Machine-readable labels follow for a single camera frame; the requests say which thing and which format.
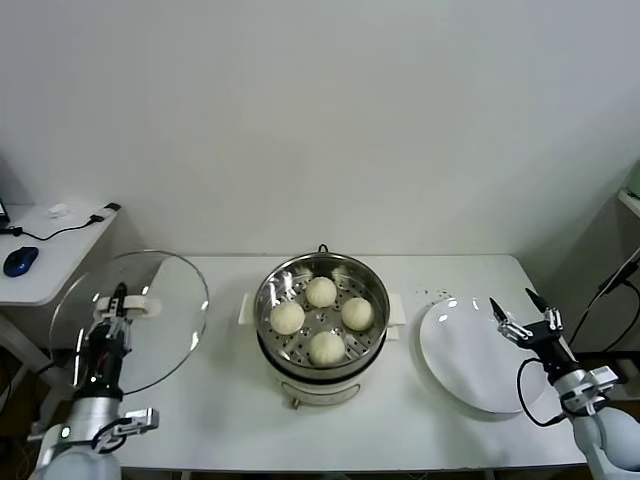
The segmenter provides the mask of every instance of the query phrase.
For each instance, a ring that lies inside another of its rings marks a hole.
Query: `white plate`
[[[422,319],[420,348],[433,375],[463,402],[490,413],[522,411],[516,374],[534,353],[498,333],[488,300],[449,298],[435,304]],[[522,379],[530,406],[542,394],[545,374],[531,364]]]

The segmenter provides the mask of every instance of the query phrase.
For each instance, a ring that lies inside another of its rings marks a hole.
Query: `white table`
[[[100,207],[76,205],[73,213],[60,219],[49,218],[47,209],[39,206],[7,205],[11,225],[23,227],[39,237],[68,227],[83,225]],[[14,250],[24,246],[40,249],[38,258],[26,274],[10,278],[0,274],[0,306],[40,306],[49,303],[80,265],[89,250],[109,227],[115,215],[73,232],[62,233],[40,242],[26,235],[0,236],[0,262]]]
[[[60,219],[49,218],[47,209],[40,206],[7,205],[11,225],[23,227],[29,233],[46,237],[62,228],[84,224],[89,216],[101,207],[95,205],[73,205],[73,213]],[[115,215],[105,221],[90,225],[82,230],[62,233],[51,240],[40,242],[26,235],[14,237],[0,236],[0,262],[4,263],[9,253],[24,246],[40,249],[38,258],[24,275],[10,278],[0,272],[0,307],[38,307],[49,303],[71,278],[71,275],[111,225]],[[15,392],[29,370],[38,370],[49,363],[44,355],[9,320],[0,314],[0,345],[7,348],[22,362],[22,367],[11,380],[11,392]],[[42,374],[41,378],[51,386],[56,386],[57,394],[63,393],[66,377],[55,369]],[[0,405],[4,404],[8,388],[0,395]],[[43,404],[43,422],[53,413],[58,397],[52,395]]]
[[[388,342],[364,388],[333,407],[291,410],[251,327],[237,324],[245,292],[283,258],[192,258],[211,289],[207,331],[192,357],[155,387],[125,397],[121,411],[154,406],[160,428],[118,451],[124,467],[226,471],[493,469],[584,463],[568,422],[541,429],[524,415],[493,416],[455,400],[413,349],[425,290],[493,296],[528,323],[538,318],[531,287],[509,256],[362,257],[402,296],[408,325]],[[138,345],[144,343],[137,339]],[[162,340],[167,349],[172,339]],[[125,365],[123,375],[134,375]],[[559,411],[548,387],[532,406]]]

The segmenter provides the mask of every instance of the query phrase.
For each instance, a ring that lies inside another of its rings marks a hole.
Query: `white wall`
[[[5,0],[0,188],[118,201],[120,245],[512,253],[548,284],[639,156],[639,17],[636,0]]]

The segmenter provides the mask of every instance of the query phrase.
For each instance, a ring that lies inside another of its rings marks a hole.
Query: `blue mouse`
[[[40,249],[37,247],[22,247],[11,252],[4,261],[2,270],[7,277],[19,277],[29,271],[33,262],[38,258]]]

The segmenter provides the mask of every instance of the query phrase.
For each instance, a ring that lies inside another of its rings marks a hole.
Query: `glass lid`
[[[116,298],[122,298],[117,315]],[[120,388],[125,395],[140,392],[187,360],[202,338],[208,309],[209,289],[190,261],[160,250],[127,253],[85,274],[65,294],[49,331],[51,357],[72,367],[69,382],[78,388],[96,354],[88,349],[90,334],[96,328],[110,329],[112,337],[122,332],[128,353]]]

